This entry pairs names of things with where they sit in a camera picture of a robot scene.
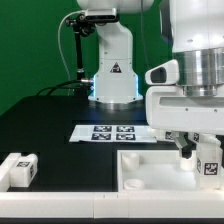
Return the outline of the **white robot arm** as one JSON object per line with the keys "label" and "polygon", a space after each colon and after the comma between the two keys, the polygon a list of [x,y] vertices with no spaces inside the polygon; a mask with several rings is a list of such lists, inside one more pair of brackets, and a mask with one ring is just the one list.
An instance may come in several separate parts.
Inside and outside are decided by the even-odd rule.
{"label": "white robot arm", "polygon": [[124,14],[155,0],[76,0],[78,20],[98,35],[98,67],[89,100],[101,105],[145,102],[152,135],[169,132],[181,155],[221,152],[224,135],[224,0],[162,0],[160,19],[136,32]]}

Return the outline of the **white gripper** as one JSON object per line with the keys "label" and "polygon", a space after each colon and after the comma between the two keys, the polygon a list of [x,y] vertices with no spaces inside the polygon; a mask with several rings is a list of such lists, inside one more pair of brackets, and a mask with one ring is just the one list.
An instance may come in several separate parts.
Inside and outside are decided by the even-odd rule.
{"label": "white gripper", "polygon": [[190,159],[192,144],[187,132],[224,135],[224,85],[212,97],[186,97],[177,85],[179,68],[175,59],[145,74],[146,118],[151,128],[173,133],[181,158]]}

